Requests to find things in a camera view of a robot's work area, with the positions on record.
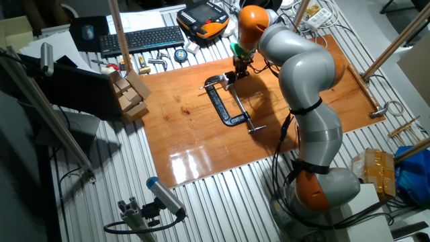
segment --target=power strip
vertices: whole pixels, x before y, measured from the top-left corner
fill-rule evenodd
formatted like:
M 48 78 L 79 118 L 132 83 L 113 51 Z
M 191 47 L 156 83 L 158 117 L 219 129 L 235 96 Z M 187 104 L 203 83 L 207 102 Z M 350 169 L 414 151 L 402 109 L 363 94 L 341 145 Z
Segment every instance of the power strip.
M 282 0 L 281 9 L 289 9 L 293 6 L 294 0 Z
M 330 19 L 332 13 L 322 8 L 318 13 L 316 13 L 314 16 L 312 16 L 305 24 L 304 26 L 308 28 L 310 31 L 314 32 L 319 27 L 322 26 L 323 23 L 325 23 L 327 20 Z

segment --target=wooden table surface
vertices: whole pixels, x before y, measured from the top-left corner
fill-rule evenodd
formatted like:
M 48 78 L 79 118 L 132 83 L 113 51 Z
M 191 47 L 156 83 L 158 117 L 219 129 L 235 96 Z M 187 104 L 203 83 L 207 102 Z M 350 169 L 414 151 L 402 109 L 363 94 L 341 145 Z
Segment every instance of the wooden table surface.
M 325 36 L 328 48 L 349 64 L 331 35 Z M 262 69 L 263 57 L 256 54 L 253 66 Z M 206 91 L 199 90 L 211 76 L 233 71 L 227 58 L 192 67 L 141 77 L 152 91 L 145 101 L 148 113 L 142 117 L 157 175 L 169 188 L 207 177 L 239 165 L 273 155 L 280 128 L 288 114 L 278 80 L 270 70 L 236 82 L 235 90 L 255 127 L 267 128 L 248 134 L 248 124 L 225 126 Z M 233 96 L 216 85 L 231 116 L 240 114 Z M 371 119 L 372 105 L 346 70 L 342 81 L 321 92 L 324 103 L 338 113 L 343 132 L 382 120 Z M 297 147 L 295 123 L 288 130 L 282 151 Z

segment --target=black keyboard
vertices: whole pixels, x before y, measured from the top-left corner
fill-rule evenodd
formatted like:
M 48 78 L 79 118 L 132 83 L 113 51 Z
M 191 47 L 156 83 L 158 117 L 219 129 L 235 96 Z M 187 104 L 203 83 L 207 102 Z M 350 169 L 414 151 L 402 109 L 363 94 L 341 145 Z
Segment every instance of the black keyboard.
M 130 53 L 181 46 L 185 42 L 179 26 L 128 32 L 126 40 Z M 116 34 L 100 36 L 99 41 L 102 58 L 121 55 Z

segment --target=blue bag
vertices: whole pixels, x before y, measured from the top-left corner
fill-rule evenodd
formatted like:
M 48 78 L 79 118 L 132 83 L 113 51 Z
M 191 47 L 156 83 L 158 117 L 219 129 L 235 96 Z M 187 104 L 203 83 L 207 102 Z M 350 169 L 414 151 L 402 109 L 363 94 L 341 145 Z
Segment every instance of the blue bag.
M 396 156 L 411 146 L 399 147 Z M 409 157 L 395 167 L 396 189 L 421 208 L 430 208 L 430 151 Z

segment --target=green part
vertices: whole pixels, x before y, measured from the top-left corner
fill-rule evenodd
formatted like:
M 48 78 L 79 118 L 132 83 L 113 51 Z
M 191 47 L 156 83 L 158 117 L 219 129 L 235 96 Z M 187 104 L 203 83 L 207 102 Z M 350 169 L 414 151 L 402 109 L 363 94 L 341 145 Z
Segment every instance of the green part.
M 246 54 L 246 52 L 237 43 L 230 42 L 230 47 L 236 56 L 244 56 Z

